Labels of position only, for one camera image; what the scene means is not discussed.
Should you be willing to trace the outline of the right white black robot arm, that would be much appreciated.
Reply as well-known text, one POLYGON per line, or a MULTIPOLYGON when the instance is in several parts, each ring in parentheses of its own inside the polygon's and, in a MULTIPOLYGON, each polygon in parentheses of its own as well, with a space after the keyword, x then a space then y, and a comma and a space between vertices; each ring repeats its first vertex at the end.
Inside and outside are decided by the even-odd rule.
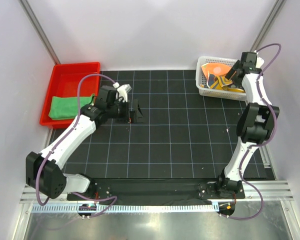
POLYGON ((215 184, 220 198, 231 198, 242 190, 244 172, 255 151, 273 138, 280 109, 272 105, 264 87, 263 71, 256 52, 243 52, 226 74, 243 87, 247 105, 237 127, 236 148, 215 184))

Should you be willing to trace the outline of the blue yellow patterned towel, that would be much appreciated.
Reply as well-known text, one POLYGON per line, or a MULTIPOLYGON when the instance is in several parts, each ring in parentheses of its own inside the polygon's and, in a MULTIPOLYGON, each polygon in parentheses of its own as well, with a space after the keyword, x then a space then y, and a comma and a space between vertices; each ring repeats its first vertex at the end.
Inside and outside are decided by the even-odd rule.
POLYGON ((228 80, 224 76, 210 75, 206 85, 209 89, 212 90, 228 91, 235 93, 245 92, 242 86, 236 85, 232 80, 228 80))

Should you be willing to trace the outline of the green microfiber towel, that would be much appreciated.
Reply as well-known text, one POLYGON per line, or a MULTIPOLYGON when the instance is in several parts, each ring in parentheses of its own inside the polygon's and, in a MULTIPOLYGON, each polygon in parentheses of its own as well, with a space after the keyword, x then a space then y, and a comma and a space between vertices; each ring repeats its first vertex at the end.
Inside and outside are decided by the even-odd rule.
POLYGON ((92 103, 95 95, 80 96, 79 106, 78 98, 75 97, 57 97, 53 96, 48 116, 52 120, 69 120, 74 119, 78 115, 81 107, 92 103))

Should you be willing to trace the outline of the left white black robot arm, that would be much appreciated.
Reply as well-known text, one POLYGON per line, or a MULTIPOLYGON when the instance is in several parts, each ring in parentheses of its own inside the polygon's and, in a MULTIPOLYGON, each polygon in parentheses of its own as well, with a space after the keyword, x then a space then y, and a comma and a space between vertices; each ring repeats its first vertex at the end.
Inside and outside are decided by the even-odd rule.
POLYGON ((109 119, 124 123, 141 123, 143 114, 138 100, 130 102, 129 84, 102 86, 95 100, 81 107, 68 128, 39 153, 30 152, 25 160, 26 184, 41 194, 56 199, 62 194, 79 194, 91 200, 97 192, 97 183, 83 173, 63 173, 67 160, 80 144, 109 119))

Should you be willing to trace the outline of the orange towel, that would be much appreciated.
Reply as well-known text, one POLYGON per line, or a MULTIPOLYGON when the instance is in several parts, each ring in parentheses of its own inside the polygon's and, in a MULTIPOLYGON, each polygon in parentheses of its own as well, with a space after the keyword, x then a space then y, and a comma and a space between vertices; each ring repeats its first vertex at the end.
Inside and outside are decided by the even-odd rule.
POLYGON ((207 80, 209 79, 210 75, 224 77, 231 70, 231 68, 231 66, 218 62, 210 62, 201 65, 201 70, 207 80))

